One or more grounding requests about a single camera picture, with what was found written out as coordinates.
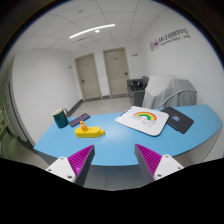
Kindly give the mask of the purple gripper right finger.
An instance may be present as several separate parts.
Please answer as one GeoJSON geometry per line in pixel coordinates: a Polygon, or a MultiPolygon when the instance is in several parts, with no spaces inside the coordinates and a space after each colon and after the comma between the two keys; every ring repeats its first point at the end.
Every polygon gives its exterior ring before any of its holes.
{"type": "Polygon", "coordinates": [[[135,145],[134,154],[147,184],[183,169],[183,166],[169,154],[160,155],[139,144],[135,145]]]}

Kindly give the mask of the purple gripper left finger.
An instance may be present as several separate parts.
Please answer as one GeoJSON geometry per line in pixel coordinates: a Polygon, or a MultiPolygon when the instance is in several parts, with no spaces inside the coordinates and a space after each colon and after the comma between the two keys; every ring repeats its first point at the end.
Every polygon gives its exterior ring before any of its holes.
{"type": "Polygon", "coordinates": [[[94,156],[95,147],[90,145],[69,157],[59,157],[46,171],[83,186],[94,156]]]}

